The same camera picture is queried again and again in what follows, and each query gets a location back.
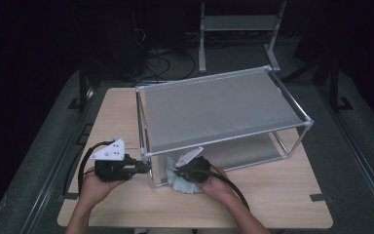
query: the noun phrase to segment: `dark background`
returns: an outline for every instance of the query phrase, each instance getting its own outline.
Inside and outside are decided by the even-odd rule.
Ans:
[[[199,30],[199,1],[96,2],[0,2],[0,200],[81,64],[89,75],[101,74],[90,77],[94,82],[130,79],[143,70],[145,48],[182,50],[184,33]],[[214,0],[207,10],[259,14],[271,12],[272,3]],[[133,27],[149,33],[144,47],[134,45]],[[294,34],[303,34],[296,57],[306,62],[336,48],[342,70],[374,109],[374,1],[289,0],[280,35]]]

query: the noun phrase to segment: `wooden table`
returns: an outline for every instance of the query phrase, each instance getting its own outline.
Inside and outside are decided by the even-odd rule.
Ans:
[[[99,109],[84,152],[95,144],[123,137],[126,152],[140,159],[135,89],[110,89]],[[284,141],[298,137],[285,133]],[[94,163],[90,160],[87,168]],[[227,173],[243,193],[251,211],[268,228],[317,228],[332,226],[318,182],[300,144],[286,160],[256,165]],[[77,172],[68,192],[77,193]],[[65,200],[58,223],[66,226],[77,200]],[[204,194],[183,194],[169,186],[150,188],[147,175],[135,175],[120,185],[92,213],[91,226],[115,227],[235,227],[229,213]]]

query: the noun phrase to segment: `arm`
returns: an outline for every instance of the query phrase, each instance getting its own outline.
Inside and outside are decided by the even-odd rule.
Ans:
[[[227,177],[222,170],[211,168],[211,171]],[[247,209],[242,200],[240,200],[228,184],[216,177],[210,176],[206,182],[199,184],[199,186],[207,196],[226,207],[240,228],[241,233],[269,233],[266,227]]]
[[[124,180],[102,182],[93,170],[94,168],[87,170],[81,196],[69,220],[66,234],[87,233],[91,211],[95,205],[104,200],[115,187],[125,182]]]

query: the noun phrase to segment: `dark floor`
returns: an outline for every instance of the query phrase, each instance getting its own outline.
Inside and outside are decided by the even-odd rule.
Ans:
[[[263,49],[265,39],[258,38],[252,44],[236,42],[222,49],[207,49],[207,74],[268,64]],[[304,65],[293,57],[298,40],[297,37],[281,37],[277,41],[275,53],[282,70],[280,76]],[[187,53],[194,62],[183,54],[163,56],[170,62],[170,69],[162,77],[176,80],[189,74],[191,69],[194,71],[190,77],[200,76],[197,48],[189,49]],[[167,64],[153,58],[149,60],[149,67],[160,72]],[[311,70],[285,86],[315,120],[303,144],[327,198],[334,225],[328,230],[285,230],[283,233],[374,233],[374,190],[359,166],[366,161],[374,172],[374,113],[356,91],[353,80],[341,72],[340,97],[347,98],[354,109],[335,114],[327,102],[327,85],[314,86],[310,81],[313,74],[314,70]],[[148,75],[146,71],[137,79]],[[7,191],[5,206],[0,211],[0,233],[64,232],[56,218],[62,205],[58,198],[69,166],[80,154],[85,133],[91,130],[105,92],[111,87],[131,85],[113,81],[102,83],[93,89],[85,111],[78,113],[76,109],[68,108],[71,100],[79,96],[78,74],[71,77]],[[345,130],[352,134],[354,143],[351,138],[346,138]],[[351,147],[355,143],[358,149]],[[95,227],[91,228],[91,233],[133,233],[133,229]]]

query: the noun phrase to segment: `person's left hand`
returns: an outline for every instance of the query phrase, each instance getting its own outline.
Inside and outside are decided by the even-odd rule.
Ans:
[[[126,182],[126,180],[103,182],[94,173],[94,168],[90,168],[87,170],[84,177],[79,203],[92,209],[96,204],[104,200],[114,188],[124,182]]]

